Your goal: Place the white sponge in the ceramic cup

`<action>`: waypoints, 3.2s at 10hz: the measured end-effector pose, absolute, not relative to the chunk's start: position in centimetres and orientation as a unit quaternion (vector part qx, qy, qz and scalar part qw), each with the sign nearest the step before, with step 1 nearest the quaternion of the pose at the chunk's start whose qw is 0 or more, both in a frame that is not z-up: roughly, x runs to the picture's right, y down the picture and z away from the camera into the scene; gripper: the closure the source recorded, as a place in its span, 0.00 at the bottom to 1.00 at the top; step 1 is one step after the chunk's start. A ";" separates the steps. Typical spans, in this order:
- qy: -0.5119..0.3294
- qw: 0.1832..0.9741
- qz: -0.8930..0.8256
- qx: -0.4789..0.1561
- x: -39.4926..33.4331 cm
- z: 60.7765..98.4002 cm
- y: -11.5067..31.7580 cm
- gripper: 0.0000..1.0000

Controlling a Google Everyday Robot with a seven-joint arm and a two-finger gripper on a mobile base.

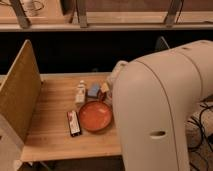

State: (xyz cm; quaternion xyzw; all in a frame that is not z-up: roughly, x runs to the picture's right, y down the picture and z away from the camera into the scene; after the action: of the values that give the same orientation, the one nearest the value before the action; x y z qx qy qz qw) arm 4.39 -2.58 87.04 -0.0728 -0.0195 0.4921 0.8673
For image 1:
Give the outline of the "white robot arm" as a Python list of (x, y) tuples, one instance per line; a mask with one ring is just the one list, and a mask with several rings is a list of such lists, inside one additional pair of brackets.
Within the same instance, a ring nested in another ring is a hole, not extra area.
[(213, 95), (213, 41), (119, 61), (107, 82), (125, 171), (190, 171), (186, 122)]

